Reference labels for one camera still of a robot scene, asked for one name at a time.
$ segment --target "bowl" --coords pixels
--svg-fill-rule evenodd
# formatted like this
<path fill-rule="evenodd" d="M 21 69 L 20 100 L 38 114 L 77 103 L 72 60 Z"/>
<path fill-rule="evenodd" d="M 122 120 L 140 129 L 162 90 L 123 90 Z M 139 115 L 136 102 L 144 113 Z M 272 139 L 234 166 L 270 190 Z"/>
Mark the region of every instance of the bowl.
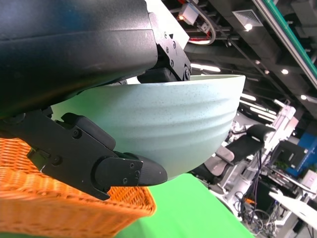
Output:
<path fill-rule="evenodd" d="M 88 117 L 116 140 L 115 150 L 161 164 L 168 178 L 206 161 L 226 138 L 245 76 L 191 76 L 190 81 L 101 86 L 52 106 L 53 119 Z"/>

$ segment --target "robotic arm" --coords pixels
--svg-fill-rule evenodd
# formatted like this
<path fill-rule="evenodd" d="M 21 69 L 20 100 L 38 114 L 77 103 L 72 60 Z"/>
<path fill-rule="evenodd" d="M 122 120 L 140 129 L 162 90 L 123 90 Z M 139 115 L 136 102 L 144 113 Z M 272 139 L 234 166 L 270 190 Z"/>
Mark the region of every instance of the robotic arm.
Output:
<path fill-rule="evenodd" d="M 190 79 L 190 62 L 144 0 L 0 0 L 0 137 L 21 138 L 44 174 L 98 199 L 165 182 L 159 164 L 114 151 L 84 116 L 51 105 L 92 87 Z"/>

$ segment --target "green floor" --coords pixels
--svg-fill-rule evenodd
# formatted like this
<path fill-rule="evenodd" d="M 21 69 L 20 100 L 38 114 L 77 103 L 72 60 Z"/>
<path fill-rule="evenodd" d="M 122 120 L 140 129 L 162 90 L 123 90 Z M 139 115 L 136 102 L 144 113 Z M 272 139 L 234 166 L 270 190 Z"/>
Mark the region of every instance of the green floor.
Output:
<path fill-rule="evenodd" d="M 252 238 L 249 231 L 192 175 L 151 187 L 158 209 L 116 238 Z M 0 234 L 0 238 L 29 236 Z"/>

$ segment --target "wicker basket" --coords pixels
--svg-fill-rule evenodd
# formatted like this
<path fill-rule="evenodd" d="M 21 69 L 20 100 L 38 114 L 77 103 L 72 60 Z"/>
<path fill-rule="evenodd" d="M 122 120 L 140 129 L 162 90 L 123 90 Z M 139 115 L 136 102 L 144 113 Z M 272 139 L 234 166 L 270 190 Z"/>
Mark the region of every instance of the wicker basket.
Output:
<path fill-rule="evenodd" d="M 0 232 L 46 237 L 106 238 L 156 205 L 145 187 L 112 187 L 100 201 L 40 173 L 26 158 L 30 147 L 0 139 Z"/>

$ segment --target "black bracket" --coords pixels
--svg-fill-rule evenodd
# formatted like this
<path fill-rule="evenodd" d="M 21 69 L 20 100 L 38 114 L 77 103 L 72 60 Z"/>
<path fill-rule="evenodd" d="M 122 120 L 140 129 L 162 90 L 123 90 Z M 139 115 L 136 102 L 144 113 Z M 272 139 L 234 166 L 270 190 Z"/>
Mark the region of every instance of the black bracket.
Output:
<path fill-rule="evenodd" d="M 168 35 L 164 31 L 164 27 L 160 25 L 154 13 L 150 13 L 149 18 L 158 48 L 158 61 L 152 69 L 138 76 L 139 81 L 153 83 L 190 80 L 192 69 L 184 50 L 173 39 L 172 34 Z"/>
<path fill-rule="evenodd" d="M 44 174 L 101 200 L 109 198 L 111 186 L 167 180 L 166 171 L 155 162 L 114 152 L 115 140 L 88 118 L 67 113 L 63 121 L 53 121 L 52 113 L 49 107 L 0 120 L 0 131 L 32 147 L 28 157 Z"/>

